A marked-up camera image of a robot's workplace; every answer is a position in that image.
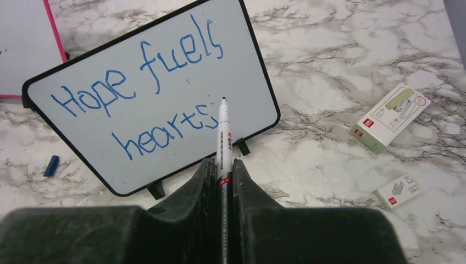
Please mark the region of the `blue marker cap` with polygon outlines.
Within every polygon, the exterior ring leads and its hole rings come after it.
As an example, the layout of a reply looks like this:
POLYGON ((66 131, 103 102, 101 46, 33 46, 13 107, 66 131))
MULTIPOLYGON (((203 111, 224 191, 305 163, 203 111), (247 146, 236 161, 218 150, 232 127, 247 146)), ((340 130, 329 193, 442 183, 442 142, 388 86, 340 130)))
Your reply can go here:
POLYGON ((58 168, 58 166, 59 166, 59 161, 60 161, 60 157, 56 156, 56 155, 53 155, 51 157, 51 159, 49 160, 49 163, 47 165, 47 168, 44 171, 43 176, 44 177, 53 177, 56 170, 57 170, 57 168, 58 168))

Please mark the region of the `white whiteboard marker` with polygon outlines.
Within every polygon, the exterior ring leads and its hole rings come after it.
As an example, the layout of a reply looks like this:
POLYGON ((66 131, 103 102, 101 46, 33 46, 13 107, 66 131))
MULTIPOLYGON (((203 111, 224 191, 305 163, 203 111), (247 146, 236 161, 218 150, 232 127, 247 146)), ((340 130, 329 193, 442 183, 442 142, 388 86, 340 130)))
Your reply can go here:
POLYGON ((220 217, 220 263, 230 262, 230 218, 232 210, 232 136, 228 101, 221 99, 217 138, 217 192, 220 217))

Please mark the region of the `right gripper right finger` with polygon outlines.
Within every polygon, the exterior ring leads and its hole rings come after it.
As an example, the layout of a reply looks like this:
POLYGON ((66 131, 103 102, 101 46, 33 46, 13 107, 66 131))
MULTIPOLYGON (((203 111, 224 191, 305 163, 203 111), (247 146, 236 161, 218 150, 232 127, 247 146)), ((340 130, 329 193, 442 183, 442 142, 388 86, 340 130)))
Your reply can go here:
POLYGON ((393 226, 364 207, 287 208, 234 161, 236 263, 406 263, 393 226))

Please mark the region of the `black framed whiteboard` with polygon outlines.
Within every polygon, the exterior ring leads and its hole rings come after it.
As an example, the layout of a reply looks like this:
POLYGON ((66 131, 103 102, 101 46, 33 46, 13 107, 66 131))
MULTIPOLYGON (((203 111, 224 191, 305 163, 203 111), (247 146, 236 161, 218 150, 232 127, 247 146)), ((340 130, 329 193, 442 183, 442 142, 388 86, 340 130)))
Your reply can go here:
POLYGON ((280 120, 243 1, 195 1, 23 84, 23 102, 117 196, 214 155, 222 98, 234 141, 280 120))

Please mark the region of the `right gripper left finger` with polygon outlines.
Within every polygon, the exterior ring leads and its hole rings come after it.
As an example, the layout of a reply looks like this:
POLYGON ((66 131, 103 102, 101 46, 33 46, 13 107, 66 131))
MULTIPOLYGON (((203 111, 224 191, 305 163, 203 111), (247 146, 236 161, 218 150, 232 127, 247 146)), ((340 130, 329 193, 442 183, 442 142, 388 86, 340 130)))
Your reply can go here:
POLYGON ((215 162, 157 205, 20 208, 1 221, 1 263, 214 263, 215 162))

